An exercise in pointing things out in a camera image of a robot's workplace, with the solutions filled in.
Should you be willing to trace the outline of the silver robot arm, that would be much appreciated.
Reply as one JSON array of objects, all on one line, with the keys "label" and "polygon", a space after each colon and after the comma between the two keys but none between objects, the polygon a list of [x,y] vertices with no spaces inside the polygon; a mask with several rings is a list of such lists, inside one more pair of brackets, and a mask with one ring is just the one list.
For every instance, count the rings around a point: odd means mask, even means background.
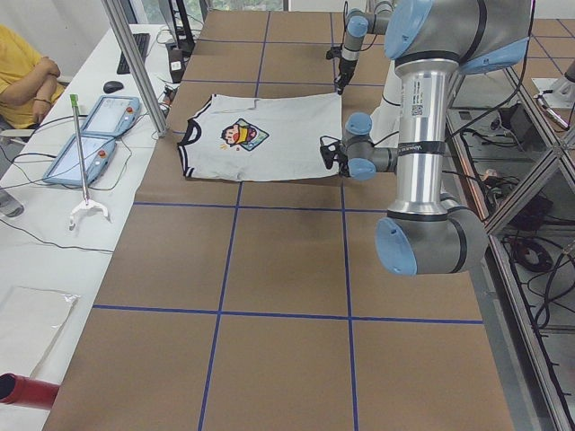
[{"label": "silver robot arm", "polygon": [[372,13],[347,13],[337,87],[349,83],[368,34],[384,37],[401,83],[396,147],[377,147],[372,119],[361,112],[349,117],[341,139],[353,179],[396,175],[396,198],[375,238],[389,272],[458,273],[482,259],[488,239],[480,218],[442,189],[449,85],[522,60],[534,12],[531,1],[383,1]]},{"label": "silver robot arm", "polygon": [[395,7],[395,1],[368,1],[366,12],[344,8],[342,42],[326,52],[327,59],[338,60],[334,85],[339,95],[355,74],[365,37],[385,35]]}]

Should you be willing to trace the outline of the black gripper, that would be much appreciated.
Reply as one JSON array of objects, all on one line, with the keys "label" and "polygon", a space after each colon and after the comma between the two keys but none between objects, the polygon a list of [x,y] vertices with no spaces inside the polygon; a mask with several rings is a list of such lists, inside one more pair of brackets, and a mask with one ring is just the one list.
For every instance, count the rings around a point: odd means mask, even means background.
[{"label": "black gripper", "polygon": [[351,79],[355,73],[356,65],[356,60],[348,60],[344,57],[340,58],[339,74],[334,80],[334,86],[338,94],[343,94],[343,90],[348,86],[349,79]]},{"label": "black gripper", "polygon": [[345,154],[339,154],[337,157],[337,161],[339,165],[339,175],[349,176],[348,157]]}]

